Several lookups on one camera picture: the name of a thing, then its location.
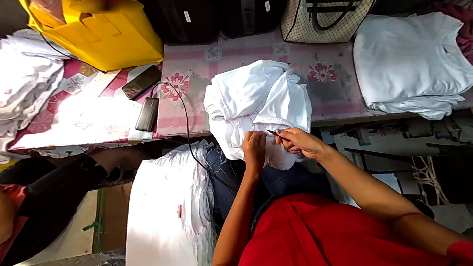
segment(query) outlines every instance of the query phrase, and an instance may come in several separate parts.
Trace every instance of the green tape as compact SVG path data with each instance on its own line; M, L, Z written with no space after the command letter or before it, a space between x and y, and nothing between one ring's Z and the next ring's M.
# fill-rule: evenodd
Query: green tape
M102 252L102 233L103 233L102 217L103 217L103 213L104 213L105 190L106 190L106 188L101 188L97 192L98 212L97 212L95 222L93 222L91 225L88 225L88 226L82 228L82 231L87 231L91 228L95 228L94 241L95 241L96 250L94 250L94 253L101 253Z

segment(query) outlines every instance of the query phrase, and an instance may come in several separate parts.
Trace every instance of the person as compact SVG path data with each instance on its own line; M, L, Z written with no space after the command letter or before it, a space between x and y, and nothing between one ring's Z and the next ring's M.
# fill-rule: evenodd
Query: person
M0 173L0 266L23 262L64 231L89 190L121 162L138 167L134 147L96 149L57 168L44 158L18 161Z
M264 132L248 131L245 162L206 157L223 228L213 265L473 265L473 243L298 128L277 130L290 153L316 159L361 209L333 200L326 178L269 166Z

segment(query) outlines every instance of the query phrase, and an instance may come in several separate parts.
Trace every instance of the yellow bag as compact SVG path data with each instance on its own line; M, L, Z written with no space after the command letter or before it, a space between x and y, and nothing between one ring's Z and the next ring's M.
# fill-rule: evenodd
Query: yellow bag
M51 28L31 12L29 0L19 1L29 15L28 26L97 69L110 71L163 61L163 43L143 10L93 14L80 20L81 13L69 8L78 0L62 0L67 24Z

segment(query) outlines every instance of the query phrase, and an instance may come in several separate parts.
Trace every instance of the hand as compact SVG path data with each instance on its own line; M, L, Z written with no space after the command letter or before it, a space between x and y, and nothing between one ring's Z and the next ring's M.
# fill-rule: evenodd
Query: hand
M263 170L266 155L266 133L255 130L246 132L243 153L245 154L246 170L257 173L259 176Z
M287 141L276 137L276 143L282 143L290 153L302 153L306 157L316 159L317 161L322 159L325 151L330 147L317 137L312 136L300 128L278 129L276 133L285 139L291 140Z

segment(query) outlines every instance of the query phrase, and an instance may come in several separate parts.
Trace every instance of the white cord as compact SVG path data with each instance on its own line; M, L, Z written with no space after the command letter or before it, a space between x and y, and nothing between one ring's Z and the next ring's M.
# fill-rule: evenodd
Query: white cord
M417 180L417 183L420 184L421 193L424 196L427 205L429 204L429 202L427 201L427 193L425 192L424 187L422 185L430 185L434 187L435 194L437 196L437 205L440 205L440 201L443 202L444 205L450 204L449 200L442 191L442 187L438 183L437 176L435 175L434 164L432 162L432 156L427 156L427 163L425 162L422 156L418 157L421 159L422 163L424 164L424 167L415 167L414 157L412 157L412 162L414 166L411 167L415 170L414 178Z

